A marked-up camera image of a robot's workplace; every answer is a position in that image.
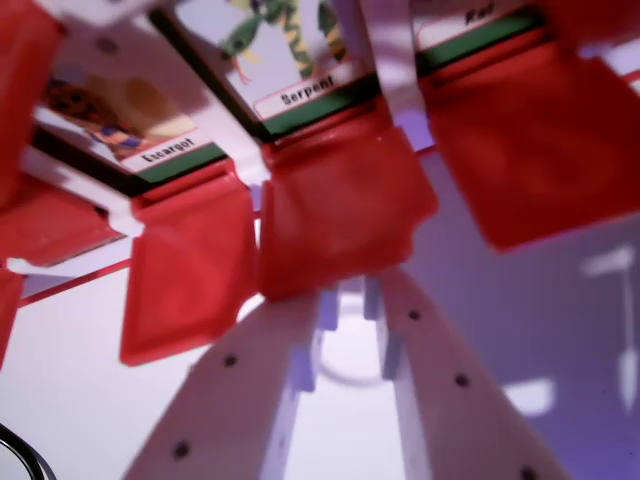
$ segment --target white surface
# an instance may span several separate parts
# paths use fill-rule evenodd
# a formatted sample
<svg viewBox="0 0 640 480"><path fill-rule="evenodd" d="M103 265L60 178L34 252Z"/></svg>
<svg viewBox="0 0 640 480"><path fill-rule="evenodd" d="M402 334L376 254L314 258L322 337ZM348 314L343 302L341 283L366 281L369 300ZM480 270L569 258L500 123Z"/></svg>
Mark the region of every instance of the white surface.
<svg viewBox="0 0 640 480"><path fill-rule="evenodd" d="M533 470L569 480L420 286L397 267L376 277L374 319L385 378L394 380L406 478L528 480L521 472Z"/></svg>
<svg viewBox="0 0 640 480"><path fill-rule="evenodd" d="M16 319L0 372L0 423L59 479L120 478L205 350L121 365L127 272L28 305ZM373 326L347 309L343 334L325 337L325 355L346 372L375 374ZM402 478L393 402L390 385L352 390L320 377L301 399L286 478Z"/></svg>
<svg viewBox="0 0 640 480"><path fill-rule="evenodd" d="M256 308L192 367L126 479L282 479L300 393L315 388L337 309L336 292ZM176 459L178 442L189 452Z"/></svg>

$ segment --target red plastic piece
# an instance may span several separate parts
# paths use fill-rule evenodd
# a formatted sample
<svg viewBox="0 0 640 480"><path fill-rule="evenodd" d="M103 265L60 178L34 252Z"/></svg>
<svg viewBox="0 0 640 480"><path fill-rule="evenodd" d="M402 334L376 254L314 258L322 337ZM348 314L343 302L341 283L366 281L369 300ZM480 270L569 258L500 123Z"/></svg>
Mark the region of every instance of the red plastic piece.
<svg viewBox="0 0 640 480"><path fill-rule="evenodd" d="M382 108L280 142L263 185L259 289L270 299L405 260L437 198Z"/></svg>
<svg viewBox="0 0 640 480"><path fill-rule="evenodd" d="M146 196L158 200L139 213L146 229L131 256L120 351L126 365L214 341L256 292L251 198L235 175L216 168ZM188 188L170 196L178 186Z"/></svg>
<svg viewBox="0 0 640 480"><path fill-rule="evenodd" d="M425 93L439 149L498 249L640 209L640 99L600 60L545 43Z"/></svg>
<svg viewBox="0 0 640 480"><path fill-rule="evenodd" d="M120 236L95 207L26 174L0 210L0 259L52 265Z"/></svg>
<svg viewBox="0 0 640 480"><path fill-rule="evenodd" d="M30 0L0 5L0 207L17 189L20 153L29 140L33 106L42 94L63 36Z"/></svg>
<svg viewBox="0 0 640 480"><path fill-rule="evenodd" d="M0 268L0 368L22 294L22 275Z"/></svg>

